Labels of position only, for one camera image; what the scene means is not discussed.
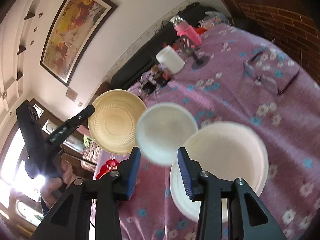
picture frame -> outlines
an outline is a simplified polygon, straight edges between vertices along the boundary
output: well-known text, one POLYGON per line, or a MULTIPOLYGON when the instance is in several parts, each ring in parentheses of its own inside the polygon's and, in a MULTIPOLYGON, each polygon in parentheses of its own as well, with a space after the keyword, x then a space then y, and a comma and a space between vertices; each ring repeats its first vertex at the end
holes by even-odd
POLYGON ((110 0, 64 0, 49 29, 40 65, 68 87, 91 40, 116 8, 110 0))

white bowl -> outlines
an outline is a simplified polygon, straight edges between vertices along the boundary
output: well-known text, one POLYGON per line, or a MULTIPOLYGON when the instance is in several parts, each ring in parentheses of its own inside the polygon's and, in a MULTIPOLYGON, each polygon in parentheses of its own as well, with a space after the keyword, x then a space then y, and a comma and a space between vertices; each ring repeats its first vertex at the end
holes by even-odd
MULTIPOLYGON (((192 135, 183 145, 191 160, 219 179, 243 178, 260 196, 268 175, 268 153, 261 138, 249 127, 234 122, 215 122, 192 135)), ((170 172, 173 202, 187 218, 198 222, 200 201, 186 195, 178 161, 170 172)), ((222 222, 228 221, 227 200, 222 200, 222 222)))
POLYGON ((178 149, 198 131, 192 114, 174 103, 160 103, 147 109, 136 126, 136 142, 152 163, 171 166, 178 149))

hand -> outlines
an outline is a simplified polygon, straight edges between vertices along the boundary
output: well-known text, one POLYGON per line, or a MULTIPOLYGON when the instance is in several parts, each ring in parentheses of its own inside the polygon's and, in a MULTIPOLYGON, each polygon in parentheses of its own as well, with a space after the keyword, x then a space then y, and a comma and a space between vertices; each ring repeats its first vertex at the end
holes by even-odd
POLYGON ((62 182, 67 184, 67 187, 69 187, 75 179, 80 178, 79 176, 73 174, 71 164, 65 160, 61 160, 61 169, 63 171, 62 179, 47 179, 44 186, 40 190, 42 199, 49 209, 52 208, 57 201, 57 199, 52 195, 52 192, 58 190, 62 186, 62 182))

white paper bowl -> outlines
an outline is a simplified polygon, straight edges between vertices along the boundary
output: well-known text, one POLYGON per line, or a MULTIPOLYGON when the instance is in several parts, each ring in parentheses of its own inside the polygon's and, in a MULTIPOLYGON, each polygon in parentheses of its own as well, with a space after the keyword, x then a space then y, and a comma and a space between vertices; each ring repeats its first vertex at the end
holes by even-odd
POLYGON ((136 146, 136 123, 147 109, 143 101, 133 93, 115 89, 100 95, 92 105, 95 112, 88 126, 94 140, 107 152, 130 153, 136 146))
POLYGON ((147 109, 136 126, 136 142, 152 163, 171 166, 178 149, 198 131, 192 114, 174 103, 160 103, 147 109))
MULTIPOLYGON (((234 122, 215 122, 192 135, 183 145, 191 160, 219 179, 243 178, 260 196, 268 175, 268 153, 261 138, 249 127, 234 122)), ((170 191, 179 211, 198 222, 200 201, 186 195, 178 161, 172 165, 170 191)), ((227 200, 222 200, 222 222, 228 221, 227 200)))

pink bottle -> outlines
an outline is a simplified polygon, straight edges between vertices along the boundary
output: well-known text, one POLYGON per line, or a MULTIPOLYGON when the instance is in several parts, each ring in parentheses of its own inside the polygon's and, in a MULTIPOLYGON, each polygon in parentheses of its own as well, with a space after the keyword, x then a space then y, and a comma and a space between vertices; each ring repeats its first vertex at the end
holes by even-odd
POLYGON ((196 46, 199 46, 202 43, 202 40, 195 29, 178 15, 172 17, 170 22, 172 22, 178 36, 181 37, 182 35, 186 35, 196 46))

